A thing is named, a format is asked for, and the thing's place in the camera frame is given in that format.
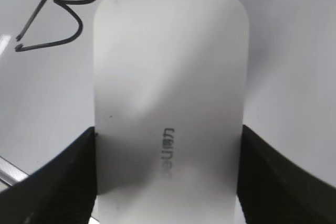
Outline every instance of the logo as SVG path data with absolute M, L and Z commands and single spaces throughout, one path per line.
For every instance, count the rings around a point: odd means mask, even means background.
M 166 178 L 172 177 L 173 155 L 174 155 L 174 132 L 175 129 L 165 128 L 162 140 L 162 173 Z

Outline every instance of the white surface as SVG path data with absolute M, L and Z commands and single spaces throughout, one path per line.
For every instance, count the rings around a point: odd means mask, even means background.
M 99 221 L 233 223 L 248 18 L 237 0 L 104 0 Z
M 11 38 L 12 38 L 11 35 L 0 35 L 0 64 L 1 64 L 1 59 L 3 58 L 3 53 L 5 49 L 7 48 Z
M 16 36 L 40 0 L 0 0 L 0 33 Z M 336 186 L 336 8 L 333 0 L 240 0 L 250 19 L 245 123 Z M 0 156 L 31 173 L 93 125 L 92 21 L 75 6 L 82 36 L 53 49 L 5 51 L 0 68 Z M 72 34 L 49 1 L 25 44 Z
M 99 224 L 99 222 L 93 218 L 90 218 L 89 224 Z

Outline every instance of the whiteboard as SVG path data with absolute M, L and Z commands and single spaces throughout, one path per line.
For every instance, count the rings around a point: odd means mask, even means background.
M 40 0 L 0 0 L 0 33 L 16 36 Z M 27 173 L 93 125 L 92 21 L 75 6 L 73 43 L 15 53 L 0 67 L 0 156 Z M 336 186 L 336 8 L 333 0 L 240 0 L 250 18 L 245 123 L 296 164 Z M 25 44 L 67 37 L 76 22 L 49 1 Z

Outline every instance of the white card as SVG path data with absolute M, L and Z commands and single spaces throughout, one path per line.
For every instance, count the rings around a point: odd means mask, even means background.
M 247 51 L 238 0 L 100 4 L 102 224 L 233 223 Z

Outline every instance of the black line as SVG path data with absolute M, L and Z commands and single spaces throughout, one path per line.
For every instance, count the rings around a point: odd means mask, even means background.
M 22 39 L 22 37 L 25 36 L 26 31 L 28 30 L 28 28 L 30 27 L 30 25 L 32 24 L 32 22 L 36 18 L 37 14 L 40 12 L 40 10 L 42 9 L 42 7 L 44 6 L 44 4 L 46 2 L 47 2 L 47 0 L 41 0 L 41 2 L 36 7 L 35 11 L 31 15 L 31 17 L 29 18 L 28 22 L 26 23 L 26 25 L 23 28 L 23 30 L 21 31 L 21 33 L 16 37 L 16 41 L 20 41 Z
M 24 47 L 23 44 L 19 44 L 15 47 L 15 51 L 16 52 L 23 52 L 23 51 L 29 51 L 29 50 L 39 49 L 39 48 L 60 46 L 60 45 L 64 45 L 64 44 L 67 44 L 67 43 L 70 43 L 70 42 L 74 41 L 75 39 L 77 39 L 81 35 L 81 33 L 83 31 L 83 22 L 80 19 L 80 17 L 68 5 L 85 5 L 85 4 L 90 4 L 94 1 L 95 0 L 54 0 L 55 4 L 59 5 L 63 9 L 65 9 L 77 21 L 78 29 L 75 32 L 75 34 L 72 35 L 71 37 L 67 38 L 67 39 L 54 41 L 54 42 L 50 42 L 50 43 L 34 45 L 34 46 Z M 33 15 L 30 17 L 28 23 L 26 24 L 26 26 L 23 30 L 24 33 L 27 31 L 27 29 L 29 28 L 29 26 L 31 25 L 31 23 L 33 22 L 35 17 L 37 16 L 38 12 L 41 10 L 43 5 L 45 4 L 45 2 L 46 2 L 46 0 L 42 0 L 40 2 L 38 7 L 36 8 L 36 10 L 34 11 Z M 23 35 L 22 35 L 22 33 L 18 36 L 19 39 L 21 39 L 22 36 L 24 35 L 24 33 L 23 33 Z

